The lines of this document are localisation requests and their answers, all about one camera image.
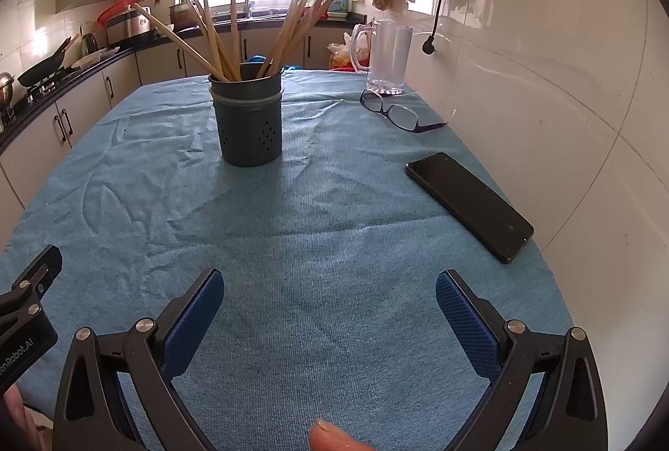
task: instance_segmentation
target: kitchen counter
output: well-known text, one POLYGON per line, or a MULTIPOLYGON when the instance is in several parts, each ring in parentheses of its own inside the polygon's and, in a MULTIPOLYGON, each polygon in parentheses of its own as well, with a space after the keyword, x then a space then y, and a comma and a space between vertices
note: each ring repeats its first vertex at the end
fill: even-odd
MULTIPOLYGON (((261 18, 248 18, 240 19, 238 21, 239 30, 253 30, 261 28, 280 28, 283 24, 284 15, 269 15, 267 17, 261 18)), ((364 23, 366 17, 359 13, 349 13, 346 19, 327 19, 317 22, 317 27, 327 27, 327 28, 350 28, 353 29, 359 23, 364 23)), ((230 21, 222 21, 214 23, 216 32, 225 33, 230 32, 230 21)), ((196 38, 201 35, 199 28, 189 28, 177 32, 180 38, 188 40, 190 38, 196 38)), ((55 91, 50 92, 43 98, 38 99, 33 105, 28 106, 20 114, 17 113, 15 119, 10 122, 8 125, 5 125, 5 131, 0 134, 0 154, 9 147, 16 137, 21 134, 28 125, 39 115, 51 106, 56 100, 61 98, 63 95, 68 93, 70 90, 75 88, 79 83, 88 79, 90 76, 95 75, 100 70, 105 69, 111 64, 115 63, 118 60, 121 60, 129 55, 135 53, 135 51, 141 51, 142 49, 152 48, 156 46, 161 46, 164 43, 168 43, 169 39, 161 36, 155 30, 147 33, 145 38, 136 40, 134 45, 128 46, 125 49, 122 46, 121 51, 119 51, 113 57, 106 59, 105 61, 99 62, 92 68, 83 71, 79 76, 74 79, 71 79, 55 91)))

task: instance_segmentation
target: white tile wall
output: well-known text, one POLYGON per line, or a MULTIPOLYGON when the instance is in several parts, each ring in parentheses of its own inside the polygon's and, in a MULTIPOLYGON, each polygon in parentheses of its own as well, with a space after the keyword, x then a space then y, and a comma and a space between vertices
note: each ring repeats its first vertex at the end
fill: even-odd
MULTIPOLYGON (((0 71, 15 77, 51 55, 68 37, 79 32, 79 26, 93 21, 111 2, 83 6, 56 13, 56 0, 0 1, 0 71)), ((96 38, 106 45, 105 30, 97 26, 96 38)), ((67 66, 80 57, 79 46, 73 46, 66 57, 67 66)), ((14 83, 13 101, 25 94, 25 88, 14 83)))
POLYGON ((621 138, 544 251, 604 389, 611 450, 622 450, 669 380, 669 193, 621 138))
POLYGON ((669 380, 669 18, 658 0, 445 1, 433 57, 429 16, 358 9, 417 29, 407 81, 534 224, 623 450, 669 380))

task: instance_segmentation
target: stainless steel pot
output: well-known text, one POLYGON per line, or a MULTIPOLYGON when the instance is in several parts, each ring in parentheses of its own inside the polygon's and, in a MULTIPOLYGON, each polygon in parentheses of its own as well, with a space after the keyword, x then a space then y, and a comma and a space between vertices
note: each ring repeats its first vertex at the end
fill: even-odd
POLYGON ((0 74, 0 111, 4 111, 11 104, 14 96, 14 76, 4 71, 0 74))

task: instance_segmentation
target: table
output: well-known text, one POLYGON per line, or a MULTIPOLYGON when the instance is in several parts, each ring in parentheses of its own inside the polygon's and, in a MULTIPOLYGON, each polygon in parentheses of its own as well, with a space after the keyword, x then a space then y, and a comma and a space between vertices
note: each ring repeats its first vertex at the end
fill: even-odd
MULTIPOLYGON (((53 412, 76 329, 125 331, 215 267, 223 306, 175 387, 219 450, 307 449, 317 416, 379 450, 443 449, 487 380, 437 306, 437 275, 457 269, 533 331, 564 333, 571 320, 533 243, 500 264, 404 174, 444 150, 499 192, 457 136, 394 127, 359 104, 364 83, 286 73, 283 154, 259 168, 222 160, 205 78, 142 87, 107 114, 0 261, 8 290, 44 245, 64 259, 43 300, 60 338, 19 381, 26 400, 53 412)), ((437 119, 416 94, 400 99, 437 119)))

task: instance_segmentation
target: black smartphone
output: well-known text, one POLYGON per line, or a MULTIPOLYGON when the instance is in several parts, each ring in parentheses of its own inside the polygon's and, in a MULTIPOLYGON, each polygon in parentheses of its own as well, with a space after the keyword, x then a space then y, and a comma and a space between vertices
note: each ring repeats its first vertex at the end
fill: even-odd
POLYGON ((534 234, 521 214, 445 153, 409 163, 405 170, 504 264, 510 263, 534 234))

